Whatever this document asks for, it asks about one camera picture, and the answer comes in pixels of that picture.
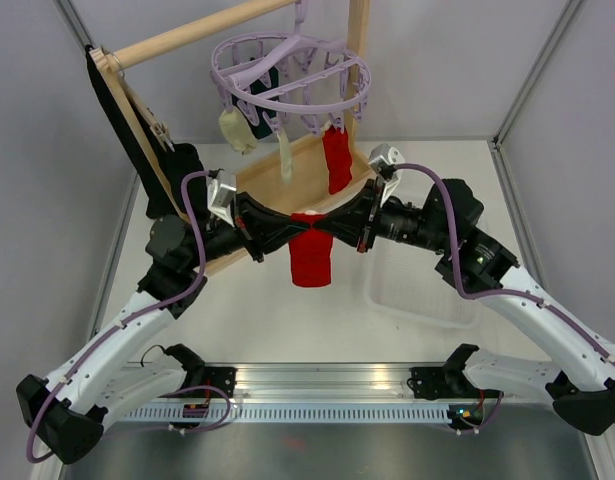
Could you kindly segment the red sock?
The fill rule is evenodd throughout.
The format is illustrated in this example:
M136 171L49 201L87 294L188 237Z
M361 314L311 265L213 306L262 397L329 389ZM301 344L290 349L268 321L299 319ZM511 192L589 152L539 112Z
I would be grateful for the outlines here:
M353 158L347 131L329 126L322 137L322 145L328 170L328 193L335 195L352 180Z
M292 283L301 288L321 288L331 284L331 253L334 237L313 227L323 218L315 213L293 213L292 220L306 222L309 229L289 241Z

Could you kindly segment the cream sock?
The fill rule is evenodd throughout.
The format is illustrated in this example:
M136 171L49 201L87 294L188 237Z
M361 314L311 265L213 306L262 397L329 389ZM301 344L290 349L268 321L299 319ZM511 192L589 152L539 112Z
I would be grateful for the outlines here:
M258 141L238 108L224 110L219 116L218 125L224 139L236 153L248 155L257 148Z
M284 184L289 184L292 181L294 164L291 142L283 128L277 132L280 158L280 174Z

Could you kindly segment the purple round clip hanger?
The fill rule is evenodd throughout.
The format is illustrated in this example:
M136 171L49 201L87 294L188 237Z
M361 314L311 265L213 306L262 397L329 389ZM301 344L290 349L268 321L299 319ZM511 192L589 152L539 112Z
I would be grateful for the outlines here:
M296 118L317 136L323 120L344 129L344 115L356 103L346 99L353 66L360 68L359 100L363 110L372 75L364 60L353 54L344 40L327 40L304 34L306 1L297 1L294 27L289 32L241 34L218 44L212 52L210 78L224 110L238 108L250 125L264 120L277 133ZM253 95L250 85L272 67L279 72L279 86Z

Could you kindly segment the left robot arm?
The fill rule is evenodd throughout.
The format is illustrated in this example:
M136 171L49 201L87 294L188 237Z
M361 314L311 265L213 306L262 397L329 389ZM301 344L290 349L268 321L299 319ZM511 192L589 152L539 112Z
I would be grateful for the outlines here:
M156 220L146 246L152 264L117 316L59 368L43 377L29 374L18 384L16 396L30 428L30 462L44 460L34 453L37 440L62 463L78 462L113 424L153 399L227 395L206 383L204 361L182 344L165 348L134 373L121 370L195 302L207 283L207 261L246 247L266 255L310 228L246 193L234 204L237 217L218 219L208 231L176 215Z

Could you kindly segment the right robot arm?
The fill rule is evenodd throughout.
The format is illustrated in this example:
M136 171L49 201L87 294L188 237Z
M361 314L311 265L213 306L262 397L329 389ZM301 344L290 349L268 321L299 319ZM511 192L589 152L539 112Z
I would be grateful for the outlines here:
M445 361L443 387L456 397L478 390L550 407L571 427L599 436L615 425L615 344L560 305L517 257L477 226L484 211L460 179L435 183L422 207L381 197L369 180L350 201L315 221L315 229L369 251L375 239L431 251L442 280L513 323L548 358L529 361L462 344Z

